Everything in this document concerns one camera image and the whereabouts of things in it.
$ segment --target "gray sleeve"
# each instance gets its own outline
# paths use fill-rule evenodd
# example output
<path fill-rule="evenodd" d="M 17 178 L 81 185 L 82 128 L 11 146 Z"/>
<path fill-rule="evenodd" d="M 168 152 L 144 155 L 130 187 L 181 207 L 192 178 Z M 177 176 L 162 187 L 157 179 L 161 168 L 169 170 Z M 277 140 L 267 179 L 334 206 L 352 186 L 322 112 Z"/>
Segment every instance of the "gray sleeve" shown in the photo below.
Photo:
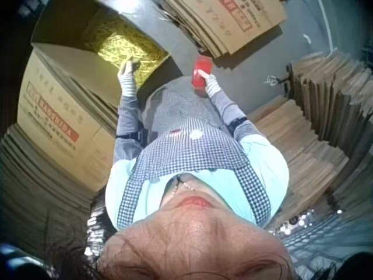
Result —
<path fill-rule="evenodd" d="M 247 120 L 244 112 L 241 111 L 236 103 L 229 99 L 223 90 L 215 93 L 210 100 L 235 140 L 240 141 L 244 136 L 251 134 L 262 135 L 256 126 Z"/>
<path fill-rule="evenodd" d="M 139 102 L 136 97 L 121 97 L 118 108 L 117 137 L 114 144 L 113 164 L 121 159 L 134 159 L 143 149 L 139 139 L 138 108 Z"/>

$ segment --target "white cable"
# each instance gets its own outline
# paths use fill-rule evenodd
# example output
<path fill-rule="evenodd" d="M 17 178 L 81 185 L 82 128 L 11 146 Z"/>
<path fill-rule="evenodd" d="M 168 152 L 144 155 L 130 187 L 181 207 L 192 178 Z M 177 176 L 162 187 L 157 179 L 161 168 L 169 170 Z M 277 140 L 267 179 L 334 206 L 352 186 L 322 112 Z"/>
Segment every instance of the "white cable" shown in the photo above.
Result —
<path fill-rule="evenodd" d="M 332 34 L 330 32 L 330 27 L 329 27 L 329 21 L 328 21 L 328 18 L 326 17 L 326 13 L 325 13 L 325 9 L 324 9 L 324 5 L 322 3 L 322 0 L 318 0 L 318 1 L 319 1 L 319 5 L 320 5 L 320 8 L 321 8 L 322 16 L 324 18 L 326 32 L 328 34 L 330 52 L 332 53 L 333 50 L 334 50 L 334 46 L 333 46 Z"/>

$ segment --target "lips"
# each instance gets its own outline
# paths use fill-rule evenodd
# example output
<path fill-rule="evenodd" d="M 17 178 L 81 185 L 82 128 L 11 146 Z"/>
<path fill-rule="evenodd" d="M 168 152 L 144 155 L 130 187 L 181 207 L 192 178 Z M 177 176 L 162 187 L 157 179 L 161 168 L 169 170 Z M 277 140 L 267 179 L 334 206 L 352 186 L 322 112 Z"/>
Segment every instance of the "lips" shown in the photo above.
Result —
<path fill-rule="evenodd" d="M 209 207 L 209 208 L 214 208 L 214 206 L 211 204 L 211 202 L 205 200 L 205 199 L 202 198 L 202 197 L 197 197 L 197 196 L 184 198 L 184 199 L 183 199 L 183 200 L 182 200 L 182 201 L 177 205 L 177 207 L 186 206 L 186 205 L 196 205 L 196 206 L 199 206 L 199 207 Z"/>

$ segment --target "box flap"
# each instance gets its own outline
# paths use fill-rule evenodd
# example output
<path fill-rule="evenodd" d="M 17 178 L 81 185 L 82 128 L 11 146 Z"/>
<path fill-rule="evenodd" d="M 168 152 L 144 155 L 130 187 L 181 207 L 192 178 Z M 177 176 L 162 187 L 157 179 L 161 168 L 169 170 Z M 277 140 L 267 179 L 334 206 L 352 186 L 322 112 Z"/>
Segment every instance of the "box flap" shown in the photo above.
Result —
<path fill-rule="evenodd" d="M 119 105 L 121 89 L 115 66 L 90 51 L 40 43 L 34 47 L 105 102 Z"/>

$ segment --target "woman's right hand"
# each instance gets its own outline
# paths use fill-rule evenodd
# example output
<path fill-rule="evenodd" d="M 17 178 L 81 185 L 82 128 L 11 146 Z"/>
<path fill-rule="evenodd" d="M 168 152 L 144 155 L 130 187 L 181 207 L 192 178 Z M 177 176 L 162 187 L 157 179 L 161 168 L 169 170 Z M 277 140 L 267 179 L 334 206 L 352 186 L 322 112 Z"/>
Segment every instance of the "woman's right hand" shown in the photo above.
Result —
<path fill-rule="evenodd" d="M 213 97 L 213 95 L 219 91 L 221 91 L 221 87 L 217 83 L 216 77 L 213 74 L 207 74 L 203 70 L 197 70 L 198 74 L 205 79 L 206 81 L 206 93 L 209 98 Z"/>

